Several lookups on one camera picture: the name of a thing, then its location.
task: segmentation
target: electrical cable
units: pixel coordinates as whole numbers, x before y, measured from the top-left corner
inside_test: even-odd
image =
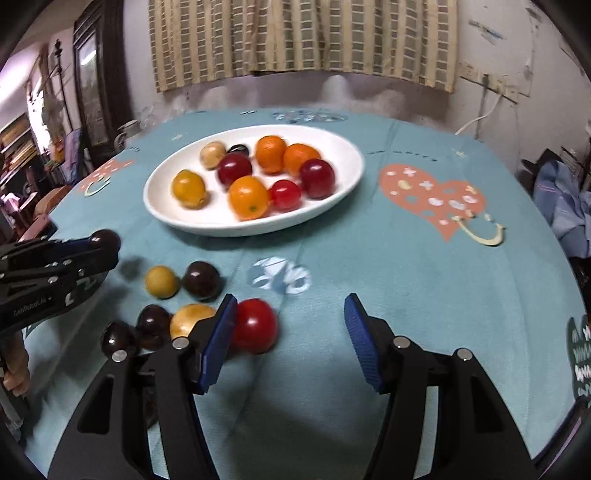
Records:
[[[470,120],[466,125],[464,125],[463,127],[461,127],[457,132],[456,135],[461,134],[466,128],[468,128],[470,125],[475,124],[476,122],[479,122],[480,120],[485,119],[487,116],[491,116],[492,112],[495,111],[496,106],[499,105],[499,102],[501,101],[501,98],[503,97],[503,94],[505,93],[505,88],[503,87],[503,90],[501,93],[499,93],[499,96],[497,97],[497,99],[495,100],[495,104],[492,106],[491,111],[489,111],[488,113],[479,116],[478,118],[475,118],[474,120]]]

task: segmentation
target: yellow ball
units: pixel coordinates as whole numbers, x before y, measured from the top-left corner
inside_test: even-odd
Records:
[[[199,320],[208,319],[216,314],[209,305],[190,303],[182,307],[170,320],[170,338],[188,337]]]
[[[144,281],[148,293],[157,299],[169,299],[176,295],[180,288],[177,276],[163,265],[150,268]]]
[[[191,170],[181,170],[173,178],[174,197],[185,208],[201,208],[206,204],[207,190],[201,175]]]

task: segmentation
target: table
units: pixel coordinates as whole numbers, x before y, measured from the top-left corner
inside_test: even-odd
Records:
[[[227,361],[218,383],[196,399],[222,479],[361,478],[378,437],[386,397],[362,375],[343,321],[357,292],[368,313],[424,349],[474,351],[501,392],[532,455],[573,403],[566,323],[584,307],[557,240],[526,192],[485,145],[464,137],[371,115],[346,113],[317,123],[355,143],[366,158],[360,185],[329,212],[284,231],[250,238],[202,238],[170,229],[142,204],[150,172],[175,150],[226,129],[273,124],[271,110],[196,112],[175,118],[117,156],[120,169],[100,193],[72,191],[52,213],[56,238],[112,228],[123,239],[121,262],[85,304],[36,328],[31,402],[38,415],[27,453],[47,472],[61,433],[105,359],[99,336],[114,319],[134,324],[147,304],[143,275],[164,264],[182,275],[207,260],[239,300],[261,297],[277,310],[281,337],[264,356]],[[506,226],[505,242],[485,247],[463,232],[449,242],[429,223],[394,205],[378,188],[381,168],[401,163],[444,180],[466,180]],[[493,226],[473,220],[490,235]],[[252,286],[264,258],[289,259],[311,287],[281,295]],[[174,312],[181,291],[158,302]],[[430,469],[436,419],[430,392],[417,473]],[[158,432],[150,432],[155,471],[165,474]]]

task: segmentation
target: screw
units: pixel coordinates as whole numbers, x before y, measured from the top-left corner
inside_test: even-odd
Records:
[[[114,362],[121,363],[123,360],[127,358],[127,352],[125,350],[117,350],[111,356]]]
[[[404,336],[394,338],[394,345],[397,348],[408,348],[410,347],[410,340]]]
[[[173,340],[173,347],[177,350],[182,350],[189,346],[189,339],[187,337],[178,337]]]
[[[462,360],[464,360],[465,362],[467,360],[472,360],[472,357],[474,356],[472,354],[472,352],[470,350],[468,350],[467,348],[460,348],[457,351],[457,355],[458,357],[460,357]]]

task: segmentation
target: orange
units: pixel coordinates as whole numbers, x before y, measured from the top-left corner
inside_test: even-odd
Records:
[[[322,157],[315,148],[303,143],[294,143],[285,149],[283,163],[288,174],[292,177],[299,177],[301,165],[311,158]]]
[[[267,174],[283,171],[283,154],[287,145],[276,135],[267,135],[256,143],[255,158]]]
[[[230,185],[228,203],[240,220],[254,220],[269,208],[269,192],[259,179],[241,177]]]

